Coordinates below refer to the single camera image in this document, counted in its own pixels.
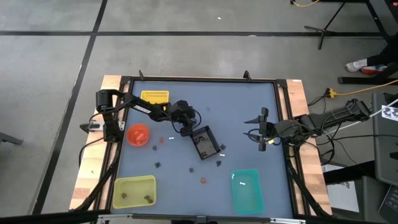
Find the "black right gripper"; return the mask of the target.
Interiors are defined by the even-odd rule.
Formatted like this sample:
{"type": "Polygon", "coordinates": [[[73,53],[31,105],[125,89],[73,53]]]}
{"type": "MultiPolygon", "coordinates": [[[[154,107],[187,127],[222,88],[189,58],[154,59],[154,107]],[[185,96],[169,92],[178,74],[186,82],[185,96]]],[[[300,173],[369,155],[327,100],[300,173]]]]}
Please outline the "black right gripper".
{"type": "Polygon", "coordinates": [[[266,143],[274,138],[285,139],[295,136],[299,131],[301,124],[294,120],[283,120],[278,123],[267,122],[269,110],[261,108],[261,114],[252,120],[245,121],[245,124],[260,124],[260,134],[244,133],[251,141],[258,143],[258,151],[266,151],[266,143]]]}

